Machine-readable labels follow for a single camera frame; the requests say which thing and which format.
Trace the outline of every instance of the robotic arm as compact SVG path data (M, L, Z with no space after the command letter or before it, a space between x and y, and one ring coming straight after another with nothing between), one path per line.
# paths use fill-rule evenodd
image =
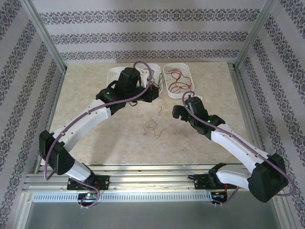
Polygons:
M209 187L213 188L223 184L236 185L250 190L255 198L265 203L288 185L287 178L265 161L270 161L286 173L284 160L281 156L278 154L269 155L241 138L223 119L217 115L209 115L200 98L189 97L185 104L195 116L224 131L199 122L184 106L174 106L173 117L177 119L181 117L181 120L189 122L199 134L220 144L246 167L246 169L236 169L231 165L219 163L209 171L208 180L206 181ZM258 157L253 153L253 150L261 156Z
M95 100L78 115L74 121L58 128L53 133L43 131L40 134L40 154L46 160L54 141L60 137L60 142L56 142L50 151L48 164L58 175L66 174L87 185L94 185L98 176L85 164L75 160L69 152L75 144L91 131L98 123L106 120L114 115L118 110L125 107L126 102L116 103L103 106L103 104L111 104L116 101L132 98L145 90L149 76L149 71L135 68L125 68L118 80L111 82L107 88L101 90ZM159 88L155 85L148 85L148 89L138 98L132 100L144 101L151 103L159 96ZM70 126L69 130L64 132L65 128Z

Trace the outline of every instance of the marble-pattern surface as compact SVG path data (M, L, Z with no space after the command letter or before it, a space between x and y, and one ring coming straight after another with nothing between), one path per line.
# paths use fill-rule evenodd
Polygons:
M157 63L161 69L165 63ZM209 114L217 114L235 132L248 139L240 107L226 62L188 62L195 84L195 92L203 96ZM106 87L107 72L114 64L71 64L68 67L51 131L68 123L89 105L95 95ZM86 164L217 164L239 161L220 145L198 134L189 123L172 118L172 109L182 105L180 99L167 95L163 83L161 99L151 104L139 102L136 107L126 105L111 118L103 121L82 140L70 154ZM144 134L143 122L154 120L153 130Z

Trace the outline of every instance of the aluminum frame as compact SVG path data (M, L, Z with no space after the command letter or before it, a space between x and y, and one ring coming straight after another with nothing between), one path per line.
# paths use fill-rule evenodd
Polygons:
M56 62L57 66L60 69L60 72L65 74L67 70L67 65L64 62L60 52L57 50L53 39L51 38L48 30L43 24L41 17L39 16L32 0L20 0L23 8L25 9L28 17L33 22L38 34L40 35L42 41L48 48L48 51L51 53L52 58Z
M260 14L258 15L251 31L249 32L249 35L247 36L247 38L244 42L244 45L242 46L242 48L236 58L236 61L234 63L236 68L238 68L238 69L240 68L242 62L246 58L249 50L251 49L251 46L255 42L257 35L261 31L265 22L267 21L269 14L271 13L271 11L276 3L277 3L277 0L266 0L266 2L264 3L264 6L263 6Z
M244 167L241 164L232 164L236 168ZM137 195L148 196L185 196L197 195L192 201L208 201L208 198L200 197L202 194L209 195L209 191L195 190L194 182L188 178L188 175L207 174L208 170L214 165L104 165L89 166L94 173L98 175L110 175L109 190L102 192L101 201L107 201L103 196L112 196L115 198L112 202L126 202L119 196ZM48 182L43 179L43 166L37 174L28 174L22 190L18 212L14 219L14 228L22 229L26 225L32 202L35 196L50 196L54 201L60 201L65 194L75 194L80 192L68 191L66 189L68 177L54 175ZM160 199L150 200L151 202L160 202ZM189 198L183 200L177 198L177 201L190 201ZM280 225L283 229L295 229L295 223L288 207L286 198L274 197L273 203L277 212Z
M238 100L239 106L241 108L241 112L242 112L242 116L244 119L244 124L245 124L246 130L247 130L247 134L249 137L249 141L255 147L263 150L263 145L262 145L261 139L259 137L258 131L256 129L256 124L255 124L255 120L254 120L254 117L253 117L253 114L252 114L252 111L250 108L249 101L247 99L245 99L247 96L246 96L246 92L243 87L243 84L241 82L241 77L240 77L239 71L237 69L234 70L234 68L233 68L230 70L230 74L231 74L233 86L234 86L234 89L236 92L237 100Z

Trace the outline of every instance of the gray floor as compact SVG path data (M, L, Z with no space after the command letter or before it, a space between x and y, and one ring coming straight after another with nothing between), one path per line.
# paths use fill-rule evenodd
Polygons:
M276 229L273 203L239 192L231 203L209 202L99 203L81 209L76 203L33 203L27 229Z

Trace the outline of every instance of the striped wallpaper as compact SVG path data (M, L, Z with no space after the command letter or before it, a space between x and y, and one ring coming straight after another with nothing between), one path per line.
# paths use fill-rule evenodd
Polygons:
M297 184L287 199L298 229L305 228L304 15L302 1L278 1L240 69L265 150L284 158Z
M264 0L34 0L65 62L233 63Z
M61 72L18 0L0 0L0 229L11 228Z

